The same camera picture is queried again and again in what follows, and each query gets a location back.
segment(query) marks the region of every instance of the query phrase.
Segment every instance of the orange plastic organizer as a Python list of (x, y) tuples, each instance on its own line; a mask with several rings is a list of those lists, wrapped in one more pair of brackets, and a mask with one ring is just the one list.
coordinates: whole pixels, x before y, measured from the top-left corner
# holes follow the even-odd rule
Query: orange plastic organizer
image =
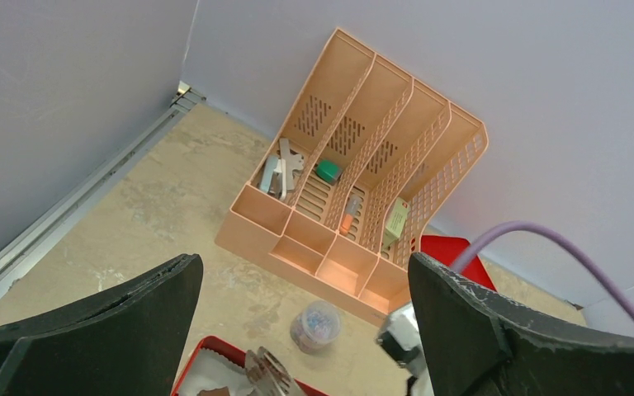
[[(305, 156), (285, 202), (256, 185), (278, 140)], [(337, 29), (272, 147), (232, 204), (215, 242), (374, 324), (409, 301), (407, 262), (429, 220), (487, 149), (485, 125)], [(338, 164), (336, 186), (319, 159)], [(348, 197), (363, 198), (346, 237)], [(409, 202), (401, 238), (382, 252), (395, 199)]]

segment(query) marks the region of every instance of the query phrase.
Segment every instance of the light green box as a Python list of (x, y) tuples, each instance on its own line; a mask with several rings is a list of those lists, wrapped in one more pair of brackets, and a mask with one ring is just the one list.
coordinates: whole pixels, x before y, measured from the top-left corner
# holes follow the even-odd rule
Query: light green box
[(392, 205), (392, 210), (387, 216), (385, 222), (385, 232), (383, 233), (383, 249), (387, 249), (390, 245), (400, 239), (402, 235), (402, 229), (405, 228), (405, 221), (407, 220), (407, 214), (409, 213), (409, 205), (407, 201), (402, 198), (398, 198), (395, 204)]

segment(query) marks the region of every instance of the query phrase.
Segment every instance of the gray wall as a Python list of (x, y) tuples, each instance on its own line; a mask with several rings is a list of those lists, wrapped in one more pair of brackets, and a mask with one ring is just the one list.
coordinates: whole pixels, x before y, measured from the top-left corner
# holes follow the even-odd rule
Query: gray wall
[(168, 108), (196, 0), (0, 0), (0, 249)]
[[(546, 224), (634, 287), (634, 2), (202, 0), (183, 79), (273, 135), (335, 26), (487, 123), (489, 151), (435, 226)], [(577, 304), (606, 297), (532, 235), (485, 253)]]

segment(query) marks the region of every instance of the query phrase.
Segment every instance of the beige table surface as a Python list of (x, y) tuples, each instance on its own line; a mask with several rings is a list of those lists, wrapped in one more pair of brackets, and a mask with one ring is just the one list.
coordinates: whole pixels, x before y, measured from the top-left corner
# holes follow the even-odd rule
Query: beige table surface
[[(120, 284), (180, 253), (199, 253), (205, 275), (181, 366), (203, 337), (216, 335), (244, 350), (267, 347), (295, 377), (328, 394), (404, 394), (408, 375), (376, 346), (374, 326), (343, 313), (333, 347), (316, 356), (301, 353), (289, 324), (316, 298), (214, 244), (268, 144), (224, 113), (194, 107), (8, 291), (0, 300), (0, 325)], [(568, 304), (488, 268), (503, 293), (583, 322)]]

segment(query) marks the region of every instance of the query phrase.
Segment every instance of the cable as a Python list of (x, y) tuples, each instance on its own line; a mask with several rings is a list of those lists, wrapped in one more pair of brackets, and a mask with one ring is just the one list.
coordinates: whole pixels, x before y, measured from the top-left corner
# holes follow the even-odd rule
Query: cable
[(561, 248), (564, 248), (569, 254), (575, 257), (597, 281), (599, 281), (603, 288), (616, 300), (616, 302), (618, 302), (619, 305), (621, 305), (621, 308), (623, 308), (623, 310), (626, 311), (626, 314), (628, 314), (628, 316), (630, 316), (634, 321), (634, 304), (592, 261), (592, 259), (570, 242), (569, 239), (540, 224), (534, 224), (529, 221), (509, 221), (489, 229), (487, 232), (480, 235), (478, 239), (476, 239), (468, 248), (466, 248), (466, 250), (463, 251), (463, 253), (461, 253), (460, 256), (456, 258), (456, 260), (451, 264), (451, 269), (460, 274), (468, 267), (470, 262), (477, 256), (482, 248), (502, 235), (512, 231), (528, 231), (530, 233), (537, 233), (538, 235), (546, 237), (557, 243)]

